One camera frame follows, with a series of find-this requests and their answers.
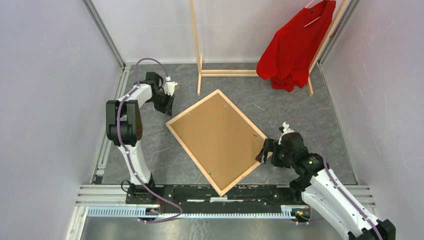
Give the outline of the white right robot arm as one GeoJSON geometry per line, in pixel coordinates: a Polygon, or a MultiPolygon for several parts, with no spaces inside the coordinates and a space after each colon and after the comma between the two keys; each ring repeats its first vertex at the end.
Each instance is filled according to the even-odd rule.
{"type": "Polygon", "coordinates": [[[315,209],[345,240],[394,240],[396,227],[380,220],[336,179],[323,156],[309,152],[298,132],[284,132],[280,139],[265,139],[256,160],[292,168],[298,178],[289,183],[289,199],[315,209]]]}

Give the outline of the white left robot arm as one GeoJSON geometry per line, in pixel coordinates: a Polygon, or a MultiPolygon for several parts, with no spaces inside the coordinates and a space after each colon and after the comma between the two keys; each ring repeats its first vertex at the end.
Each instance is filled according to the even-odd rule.
{"type": "Polygon", "coordinates": [[[171,116],[177,86],[169,76],[147,72],[145,80],[137,81],[128,93],[105,104],[106,136],[126,162],[130,174],[128,193],[138,193],[145,204],[156,200],[157,190],[141,147],[144,130],[140,108],[152,103],[156,111],[171,116]]]}

